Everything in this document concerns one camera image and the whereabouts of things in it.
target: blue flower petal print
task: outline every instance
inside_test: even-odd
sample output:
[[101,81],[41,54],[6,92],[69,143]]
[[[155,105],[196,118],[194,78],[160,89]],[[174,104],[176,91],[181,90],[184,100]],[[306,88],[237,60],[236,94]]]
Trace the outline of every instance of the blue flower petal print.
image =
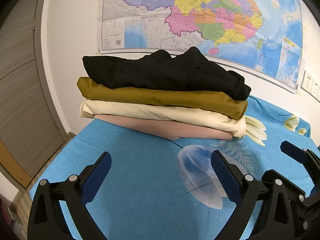
[[[202,145],[184,147],[177,156],[180,176],[189,192],[211,208],[222,208],[222,197],[227,197],[211,166],[211,154],[215,148]],[[232,157],[222,153],[226,160],[236,165],[243,174],[246,169]]]

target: stack of folded clothes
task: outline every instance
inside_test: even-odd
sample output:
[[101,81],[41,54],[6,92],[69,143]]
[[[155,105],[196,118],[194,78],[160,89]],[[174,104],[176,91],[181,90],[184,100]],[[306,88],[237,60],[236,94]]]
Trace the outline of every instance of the stack of folded clothes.
[[174,58],[158,50],[137,60],[83,57],[89,77],[80,116],[167,139],[241,138],[251,88],[244,77],[209,61],[196,47]]

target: white wall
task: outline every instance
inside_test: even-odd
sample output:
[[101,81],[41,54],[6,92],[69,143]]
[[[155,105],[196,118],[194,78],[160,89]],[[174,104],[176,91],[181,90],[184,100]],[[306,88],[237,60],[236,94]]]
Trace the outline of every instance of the white wall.
[[0,172],[0,198],[7,206],[13,201],[18,189]]
[[[306,69],[320,81],[318,65],[320,51],[320,27],[306,8],[303,23],[309,30]],[[82,56],[97,52],[98,0],[45,0],[42,19],[42,46],[45,71],[59,116],[68,131],[78,133],[90,120],[78,117],[83,100],[76,82],[87,76]],[[113,56],[131,59],[144,54],[117,54]],[[311,124],[311,137],[320,144],[320,103],[300,90],[294,95],[260,78],[239,71],[252,88],[252,95],[279,106]]]

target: blue gripper pad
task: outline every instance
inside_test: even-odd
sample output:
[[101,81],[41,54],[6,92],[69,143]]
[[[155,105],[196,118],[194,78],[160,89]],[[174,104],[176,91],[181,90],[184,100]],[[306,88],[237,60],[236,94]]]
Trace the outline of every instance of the blue gripper pad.
[[307,154],[288,141],[284,141],[281,143],[280,150],[283,153],[287,154],[289,157],[296,160],[298,163],[303,164],[308,162]]
[[80,200],[83,205],[94,199],[111,168],[112,159],[110,153],[104,152],[103,154],[105,154],[104,157],[82,185]]
[[226,163],[218,155],[217,150],[214,151],[211,155],[211,166],[216,173],[221,185],[223,186],[223,189],[226,192],[229,200],[239,205],[241,203],[240,184],[232,174]]

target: power outlet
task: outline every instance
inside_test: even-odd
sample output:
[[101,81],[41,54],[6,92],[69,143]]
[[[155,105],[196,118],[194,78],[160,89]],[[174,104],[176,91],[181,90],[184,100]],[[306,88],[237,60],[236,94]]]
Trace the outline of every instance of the power outlet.
[[319,93],[319,88],[320,88],[320,84],[319,82],[314,78],[313,79],[313,83],[312,83],[312,87],[311,87],[311,92],[310,94],[313,95],[315,98],[318,96]]
[[311,92],[312,76],[311,76],[310,73],[308,73],[307,71],[304,72],[304,77],[303,77],[303,81],[302,81],[301,87],[302,87],[305,91],[307,91],[308,93]]

